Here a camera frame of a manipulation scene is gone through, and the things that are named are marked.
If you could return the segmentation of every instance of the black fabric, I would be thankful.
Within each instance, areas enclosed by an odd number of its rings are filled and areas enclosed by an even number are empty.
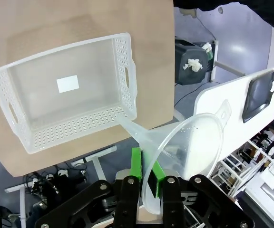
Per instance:
[[[183,9],[197,9],[202,11],[214,10],[220,5],[226,5],[231,2],[239,2],[247,5],[264,21],[274,27],[274,0],[173,0],[174,6]]]

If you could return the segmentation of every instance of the perforated basket side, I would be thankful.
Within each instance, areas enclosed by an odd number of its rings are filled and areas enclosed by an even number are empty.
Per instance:
[[[15,96],[7,69],[0,70],[0,105],[11,129],[18,136],[25,149],[28,150],[31,130],[19,100]]]
[[[135,64],[132,61],[131,54],[131,44],[130,44],[130,36],[127,35],[125,37],[115,38],[115,56],[116,56],[116,67],[117,67],[117,76],[118,83],[120,87],[120,99],[121,103],[131,112],[132,115],[136,116],[136,94],[137,88],[136,84],[136,73]],[[126,68],[129,72],[129,88],[126,82]]]

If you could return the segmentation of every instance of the bolt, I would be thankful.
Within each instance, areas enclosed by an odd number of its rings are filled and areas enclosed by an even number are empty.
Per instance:
[[[202,182],[202,180],[201,180],[199,177],[196,177],[194,181],[195,181],[196,183],[198,183],[198,184],[199,184],[200,182]]]
[[[129,184],[133,184],[134,183],[134,179],[133,178],[129,178],[127,181],[128,181]]]
[[[173,177],[169,177],[167,179],[167,182],[169,182],[170,184],[173,184],[175,182],[174,178]]]
[[[241,228],[248,228],[248,225],[245,222],[241,222],[240,227]]]
[[[107,189],[108,187],[107,187],[107,185],[106,184],[102,184],[101,186],[100,186],[100,189],[101,190],[105,190],[105,189]]]

